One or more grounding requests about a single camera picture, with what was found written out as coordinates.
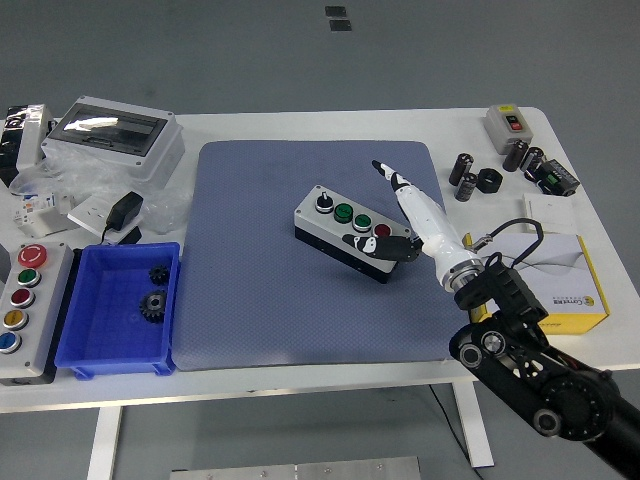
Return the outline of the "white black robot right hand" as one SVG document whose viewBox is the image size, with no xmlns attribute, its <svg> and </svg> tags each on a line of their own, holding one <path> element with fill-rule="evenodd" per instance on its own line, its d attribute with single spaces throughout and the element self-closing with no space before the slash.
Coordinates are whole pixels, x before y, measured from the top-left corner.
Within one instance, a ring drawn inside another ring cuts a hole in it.
<svg viewBox="0 0 640 480">
<path fill-rule="evenodd" d="M 436 278 L 450 293 L 457 292 L 479 275 L 483 270 L 481 260 L 463 246 L 442 207 L 388 165 L 377 160 L 372 165 L 390 182 L 416 238 L 345 234 L 342 241 L 378 260 L 411 262 L 423 253 L 435 261 Z"/>
</svg>

